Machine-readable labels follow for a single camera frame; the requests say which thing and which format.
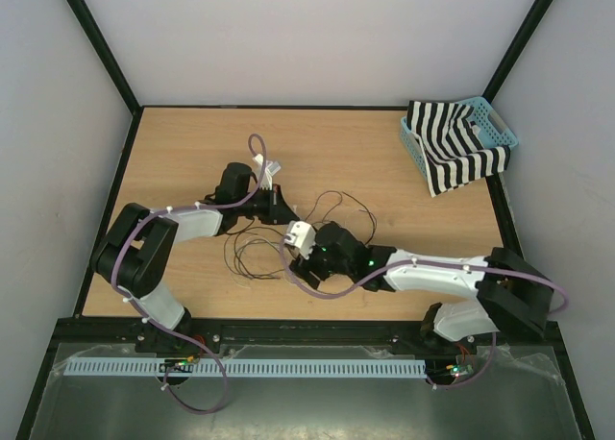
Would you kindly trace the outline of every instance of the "perforated metal strip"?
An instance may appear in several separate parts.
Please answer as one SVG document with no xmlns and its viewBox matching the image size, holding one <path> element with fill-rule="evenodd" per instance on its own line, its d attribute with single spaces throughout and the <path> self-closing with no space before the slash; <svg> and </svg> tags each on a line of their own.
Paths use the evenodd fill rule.
<svg viewBox="0 0 615 440">
<path fill-rule="evenodd" d="M 76 357 L 64 370 L 65 376 L 162 376 L 164 358 Z M 224 360 L 231 378 L 375 378 L 423 379 L 424 360 L 324 360 L 324 359 L 231 359 Z M 210 359 L 186 365 L 192 377 L 220 377 Z"/>
</svg>

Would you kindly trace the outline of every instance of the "black metal frame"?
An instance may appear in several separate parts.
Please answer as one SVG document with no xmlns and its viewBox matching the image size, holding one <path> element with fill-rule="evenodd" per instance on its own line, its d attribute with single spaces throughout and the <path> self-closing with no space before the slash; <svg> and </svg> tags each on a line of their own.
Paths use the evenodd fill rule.
<svg viewBox="0 0 615 440">
<path fill-rule="evenodd" d="M 141 106 L 133 94 L 126 78 L 124 77 L 110 47 L 98 28 L 93 16 L 87 8 L 84 0 L 66 0 L 70 8 L 75 13 L 83 27 L 92 46 L 96 50 L 103 65 L 107 68 L 111 79 L 115 83 L 128 109 L 133 114 L 133 121 L 126 138 L 126 143 L 122 156 L 113 179 L 109 199 L 105 206 L 105 211 L 101 224 L 96 235 L 94 246 L 101 240 L 106 233 L 111 212 L 115 205 L 120 185 L 128 164 L 139 122 L 145 107 L 186 107 L 202 109 L 319 109 L 319 110 L 405 110 L 406 106 L 391 107 L 352 107 L 352 106 Z M 543 15 L 546 13 L 553 0 L 535 0 L 530 8 L 528 15 L 522 23 L 515 38 L 510 43 L 502 61 L 495 71 L 489 85 L 483 93 L 489 102 L 503 85 L 507 75 L 512 70 L 515 62 L 526 47 L 533 32 L 538 26 Z M 489 194 L 493 204 L 498 227 L 505 247 L 513 250 L 522 256 L 521 245 L 510 213 L 510 207 L 505 195 L 504 186 L 500 176 L 487 178 Z M 37 381 L 28 403 L 27 409 L 21 423 L 21 428 L 17 438 L 26 439 L 30 435 L 34 424 L 38 405 L 42 398 L 47 376 L 52 368 L 53 360 L 58 346 L 61 343 L 113 343 L 113 342 L 134 342 L 136 345 L 147 345 L 143 339 L 147 329 L 143 327 L 140 320 L 136 318 L 90 318 L 82 317 L 83 307 L 86 301 L 89 285 L 93 277 L 91 269 L 87 268 L 84 282 L 75 305 L 74 317 L 60 319 L 56 325 L 54 334 L 51 338 L 49 348 L 43 359 L 38 373 Z M 306 320 L 220 320 L 220 319 L 195 319 L 195 332 L 205 336 L 209 345 L 215 352 L 219 350 L 221 344 L 241 345 L 241 344 L 318 344 L 318 345 L 368 345 L 375 347 L 386 347 L 398 354 L 414 354 L 418 358 L 424 359 L 447 359 L 451 355 L 441 351 L 433 354 L 428 349 L 420 345 L 409 342 L 409 336 L 417 335 L 420 322 L 350 322 L 350 321 L 306 321 Z M 213 336 L 220 337 L 218 342 Z M 488 345 L 486 338 L 478 338 L 476 345 Z M 510 345 L 532 345 L 527 342 L 512 342 Z M 581 435 L 585 439 L 594 438 L 594 434 L 589 423 L 589 418 L 585 411 L 577 382 L 566 352 L 563 338 L 557 323 L 548 324 L 546 342 L 541 345 L 553 347 L 557 362 L 566 381 L 569 396 L 578 427 Z"/>
</svg>

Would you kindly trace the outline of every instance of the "light blue basket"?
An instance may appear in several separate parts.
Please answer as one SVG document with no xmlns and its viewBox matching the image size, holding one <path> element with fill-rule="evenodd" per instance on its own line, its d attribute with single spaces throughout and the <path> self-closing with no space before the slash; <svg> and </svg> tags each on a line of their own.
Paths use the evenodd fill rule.
<svg viewBox="0 0 615 440">
<path fill-rule="evenodd" d="M 469 120 L 480 126 L 479 141 L 485 149 L 492 149 L 498 145 L 507 145 L 512 149 L 519 145 L 519 140 L 517 140 L 515 134 L 483 97 L 473 97 L 457 101 L 457 103 L 474 107 L 474 112 L 470 115 Z M 427 170 L 421 146 L 407 126 L 405 117 L 402 118 L 400 139 L 426 179 Z"/>
</svg>

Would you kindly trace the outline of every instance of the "basket handle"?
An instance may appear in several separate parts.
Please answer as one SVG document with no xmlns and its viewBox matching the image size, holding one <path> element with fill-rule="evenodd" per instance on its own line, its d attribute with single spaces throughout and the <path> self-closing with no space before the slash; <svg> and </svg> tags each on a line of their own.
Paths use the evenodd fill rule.
<svg viewBox="0 0 615 440">
<path fill-rule="evenodd" d="M 489 112 L 488 117 L 489 123 L 493 125 L 496 131 L 500 134 L 503 134 L 507 129 L 508 125 L 502 120 L 502 118 L 496 113 L 495 110 Z"/>
</svg>

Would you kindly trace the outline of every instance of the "gray floor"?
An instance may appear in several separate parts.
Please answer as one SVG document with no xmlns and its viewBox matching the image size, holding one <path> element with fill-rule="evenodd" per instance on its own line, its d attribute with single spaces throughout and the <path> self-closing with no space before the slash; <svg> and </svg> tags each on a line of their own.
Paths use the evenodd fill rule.
<svg viewBox="0 0 615 440">
<path fill-rule="evenodd" d="M 33 439 L 579 438 L 547 348 L 538 357 L 531 356 L 536 348 L 515 350 L 514 358 L 498 358 L 476 383 L 448 392 L 433 392 L 423 380 L 231 379 L 229 405 L 209 416 L 181 410 L 155 378 L 63 377 L 60 360 L 74 352 L 65 348 L 59 354 Z M 263 348 L 237 357 L 343 358 L 357 352 L 372 357 L 357 349 Z M 190 379 L 178 393 L 207 407 L 220 390 L 220 380 Z"/>
</svg>

